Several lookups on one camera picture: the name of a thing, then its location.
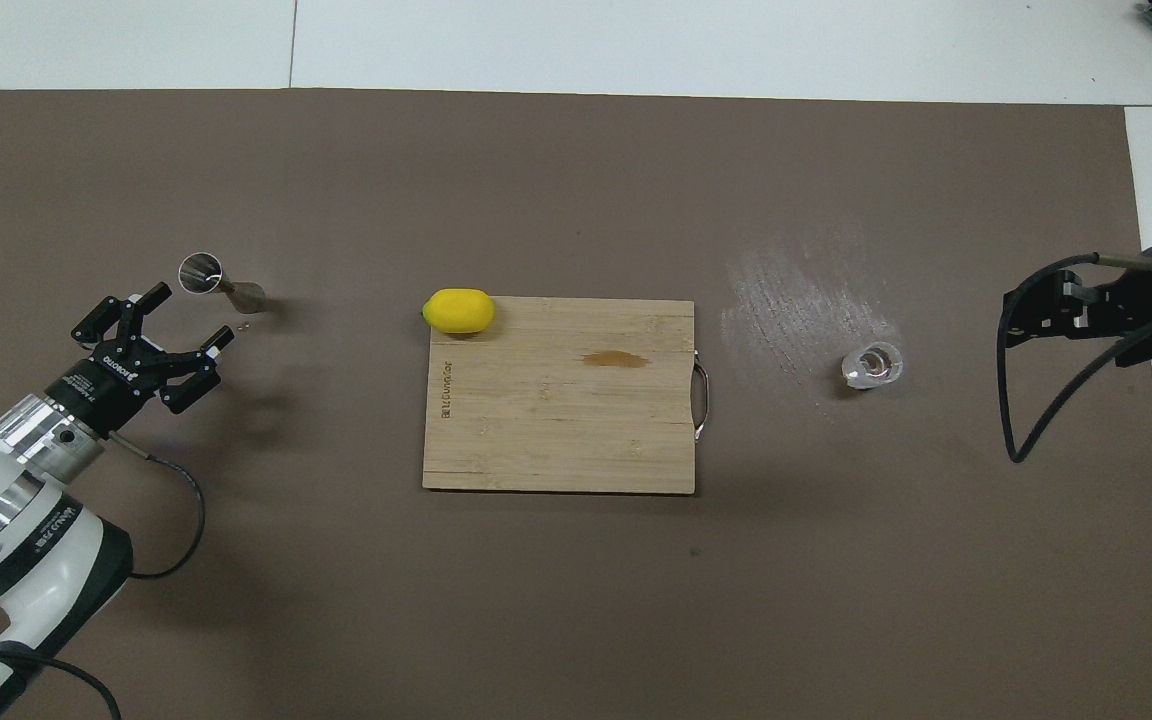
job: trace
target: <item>white table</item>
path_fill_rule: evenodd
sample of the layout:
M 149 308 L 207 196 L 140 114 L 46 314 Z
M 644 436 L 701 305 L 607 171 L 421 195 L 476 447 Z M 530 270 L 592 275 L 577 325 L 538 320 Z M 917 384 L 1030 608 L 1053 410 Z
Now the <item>white table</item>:
M 439 88 L 1126 106 L 1152 245 L 1152 28 L 1134 0 L 0 0 L 0 88 Z

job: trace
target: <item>robotic arm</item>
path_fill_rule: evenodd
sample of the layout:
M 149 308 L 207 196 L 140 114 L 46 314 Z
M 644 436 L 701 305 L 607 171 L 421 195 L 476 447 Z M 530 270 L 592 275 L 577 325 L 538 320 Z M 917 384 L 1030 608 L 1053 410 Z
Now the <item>robotic arm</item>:
M 10 624 L 0 651 L 51 659 L 132 575 L 128 533 L 65 488 L 101 454 L 101 441 L 158 396 L 181 414 L 220 384 L 217 361 L 234 334 L 220 328 L 196 351 L 170 354 L 141 332 L 172 295 L 106 297 L 74 328 L 91 355 L 0 418 L 0 607 Z M 115 332 L 108 336 L 111 329 Z M 169 384 L 172 379 L 182 382 Z M 41 666 L 0 659 L 0 715 Z
M 1124 268 L 1126 273 L 1114 282 L 1085 287 L 1082 278 L 1069 270 L 1081 264 L 1115 266 Z M 1029 437 L 1016 447 L 1007 404 L 1006 350 L 1037 338 L 1054 336 L 1119 340 L 1066 385 L 1039 416 Z M 1016 290 L 1005 295 L 996 342 L 998 406 L 1007 454 L 1011 461 L 1021 462 L 1032 450 L 1052 416 L 1102 365 L 1114 361 L 1117 366 L 1126 367 L 1152 361 L 1152 247 L 1139 255 L 1076 255 L 1038 270 Z

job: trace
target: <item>brown stain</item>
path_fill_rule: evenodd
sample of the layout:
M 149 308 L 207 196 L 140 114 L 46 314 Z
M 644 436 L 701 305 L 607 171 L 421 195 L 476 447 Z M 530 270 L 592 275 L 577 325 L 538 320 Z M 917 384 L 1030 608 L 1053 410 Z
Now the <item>brown stain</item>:
M 646 359 L 646 357 L 623 350 L 604 350 L 601 353 L 590 353 L 585 356 L 586 365 L 599 367 L 641 367 L 649 363 L 650 359 Z

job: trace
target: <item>wood grain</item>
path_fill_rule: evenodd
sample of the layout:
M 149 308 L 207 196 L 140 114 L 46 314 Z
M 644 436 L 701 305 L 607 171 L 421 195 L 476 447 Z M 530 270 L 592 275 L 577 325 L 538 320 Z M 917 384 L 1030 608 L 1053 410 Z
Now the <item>wood grain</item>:
M 426 488 L 695 492 L 691 301 L 493 300 L 430 332 Z

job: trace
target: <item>black cable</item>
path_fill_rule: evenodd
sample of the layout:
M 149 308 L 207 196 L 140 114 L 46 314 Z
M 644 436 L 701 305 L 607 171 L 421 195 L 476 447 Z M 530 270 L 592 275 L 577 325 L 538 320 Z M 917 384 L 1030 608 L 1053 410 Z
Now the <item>black cable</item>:
M 1064 387 L 1056 394 L 1056 396 L 1047 406 L 1046 410 L 1043 410 L 1043 415 L 1038 416 L 1038 420 L 1034 423 L 1033 429 L 1029 430 L 1025 441 L 1021 444 L 1020 450 L 1016 450 L 1015 438 L 1011 435 L 1011 409 L 1009 402 L 1007 402 L 1007 363 L 1006 363 L 1006 351 L 1007 351 L 1007 328 L 1011 324 L 1011 313 L 1015 313 L 1016 306 L 1020 304 L 1021 297 L 1029 291 L 1038 281 L 1041 281 L 1045 276 L 1051 273 L 1058 272 L 1058 270 L 1069 268 L 1071 265 L 1084 265 L 1084 264 L 1097 264 L 1100 256 L 1092 252 L 1089 255 L 1075 255 L 1071 258 L 1066 258 L 1056 263 L 1047 265 L 1046 268 L 1038 270 L 1037 273 L 1025 278 L 1025 282 L 1020 283 L 1016 290 L 1011 294 L 1011 298 L 1006 302 L 1005 310 L 1002 310 L 1002 316 L 998 319 L 998 336 L 996 336 L 996 363 L 998 363 L 998 410 L 1002 416 L 1002 439 L 1007 446 L 1007 457 L 1010 457 L 1011 462 L 1023 462 L 1029 453 L 1034 448 L 1038 442 L 1038 438 L 1043 437 L 1043 431 L 1047 429 L 1051 424 L 1052 418 L 1055 418 L 1066 401 L 1078 392 L 1079 387 L 1083 387 L 1087 379 L 1091 379 L 1093 374 L 1098 372 L 1102 366 L 1111 363 L 1111 361 L 1116 359 L 1120 355 L 1123 355 L 1130 348 L 1152 338 L 1152 320 L 1143 324 L 1139 328 L 1135 329 L 1120 338 L 1114 344 L 1107 348 L 1105 353 L 1096 356 L 1091 363 L 1079 370 L 1079 372 L 1070 379 L 1069 382 L 1064 384 Z
M 180 568 L 184 568 L 185 562 L 188 562 L 189 559 L 194 556 L 194 553 L 198 550 L 198 544 L 202 543 L 202 530 L 204 530 L 204 528 L 207 524 L 207 502 L 204 500 L 204 498 L 202 498 L 202 487 L 198 486 L 198 480 L 194 479 L 194 476 L 190 475 L 188 470 L 175 464 L 175 462 L 172 462 L 169 460 L 164 460 L 162 457 L 159 457 L 157 455 L 146 454 L 145 460 L 150 462 L 157 462 L 157 464 L 159 465 L 172 468 L 173 470 L 177 471 L 177 473 L 182 475 L 185 482 L 189 483 L 189 487 L 194 488 L 194 497 L 196 498 L 198 507 L 198 524 L 194 529 L 194 540 L 189 543 L 189 548 L 184 551 L 184 555 L 180 556 L 180 560 L 175 561 L 174 566 L 170 566 L 170 568 L 157 573 L 132 571 L 132 577 L 136 579 L 160 579 L 168 577 L 168 575 L 174 574 Z
M 14 650 L 0 650 L 0 661 L 1 660 L 13 660 L 17 662 L 33 662 L 35 665 L 44 665 L 46 667 L 55 667 L 56 670 L 65 670 L 76 679 L 82 680 L 82 682 L 88 683 L 98 694 L 100 694 L 101 700 L 105 700 L 105 706 L 109 708 L 109 717 L 114 720 L 122 720 L 123 714 L 118 710 L 118 702 L 114 700 L 114 694 L 109 691 L 105 683 L 96 679 L 96 675 L 83 670 L 82 667 L 77 665 L 69 665 L 63 660 L 56 660 L 54 657 L 36 655 L 32 652 L 18 652 Z

